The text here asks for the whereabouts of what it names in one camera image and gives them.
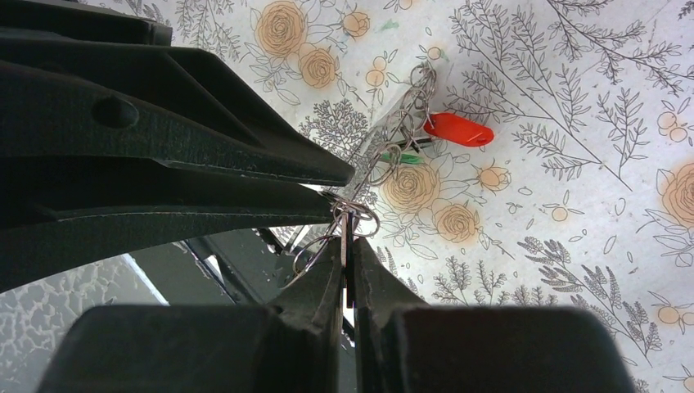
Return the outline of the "silver metal key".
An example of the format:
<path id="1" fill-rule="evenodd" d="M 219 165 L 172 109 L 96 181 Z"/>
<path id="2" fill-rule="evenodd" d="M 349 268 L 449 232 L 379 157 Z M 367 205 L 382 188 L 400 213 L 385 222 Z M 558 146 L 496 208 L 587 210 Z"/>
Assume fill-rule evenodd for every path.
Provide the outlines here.
<path id="1" fill-rule="evenodd" d="M 353 209 L 344 210 L 340 227 L 340 262 L 345 276 L 345 304 L 352 309 L 355 303 L 354 217 Z"/>

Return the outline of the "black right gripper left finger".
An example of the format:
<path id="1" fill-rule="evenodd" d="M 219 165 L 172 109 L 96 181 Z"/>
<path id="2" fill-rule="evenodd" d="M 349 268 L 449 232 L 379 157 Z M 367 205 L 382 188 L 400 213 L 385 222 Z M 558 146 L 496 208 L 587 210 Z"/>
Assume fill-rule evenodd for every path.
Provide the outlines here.
<path id="1" fill-rule="evenodd" d="M 336 392 L 342 243 L 266 305 L 108 305 L 71 326 L 41 392 Z"/>

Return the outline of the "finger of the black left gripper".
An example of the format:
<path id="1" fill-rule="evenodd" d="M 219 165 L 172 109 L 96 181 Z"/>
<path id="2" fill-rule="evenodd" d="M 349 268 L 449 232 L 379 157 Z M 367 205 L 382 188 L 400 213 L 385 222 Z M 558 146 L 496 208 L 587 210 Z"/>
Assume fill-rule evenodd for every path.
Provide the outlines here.
<path id="1" fill-rule="evenodd" d="M 77 2 L 2 2 L 2 184 L 121 175 L 342 186 L 354 176 L 218 57 L 170 37 L 153 20 Z"/>
<path id="2" fill-rule="evenodd" d="M 297 183 L 149 160 L 4 158 L 1 288 L 169 242 L 331 217 L 329 201 Z"/>

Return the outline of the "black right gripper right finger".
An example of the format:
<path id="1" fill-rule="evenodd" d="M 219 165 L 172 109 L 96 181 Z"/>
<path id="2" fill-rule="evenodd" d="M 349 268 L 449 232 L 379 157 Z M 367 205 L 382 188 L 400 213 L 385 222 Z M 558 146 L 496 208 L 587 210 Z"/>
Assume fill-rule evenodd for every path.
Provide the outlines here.
<path id="1" fill-rule="evenodd" d="M 361 392 L 632 392 L 606 329 L 572 307 L 429 305 L 352 246 Z"/>

